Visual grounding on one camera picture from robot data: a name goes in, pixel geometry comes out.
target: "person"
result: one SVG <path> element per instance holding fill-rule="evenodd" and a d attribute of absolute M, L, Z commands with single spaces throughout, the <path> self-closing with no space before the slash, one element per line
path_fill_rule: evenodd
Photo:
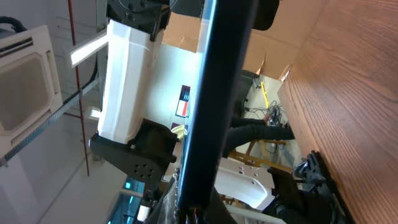
<path fill-rule="evenodd" d="M 234 148 L 258 139 L 292 140 L 294 134 L 290 128 L 267 126 L 267 118 L 250 119 L 233 117 L 228 130 L 223 157 L 227 158 Z"/>

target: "cardboard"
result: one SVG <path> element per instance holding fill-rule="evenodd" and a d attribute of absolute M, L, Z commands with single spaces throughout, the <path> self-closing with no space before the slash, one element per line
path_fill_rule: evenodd
<path fill-rule="evenodd" d="M 269 30 L 252 30 L 244 70 L 278 79 L 294 62 L 327 1 L 283 0 Z M 172 13 L 163 43 L 196 52 L 199 18 Z"/>

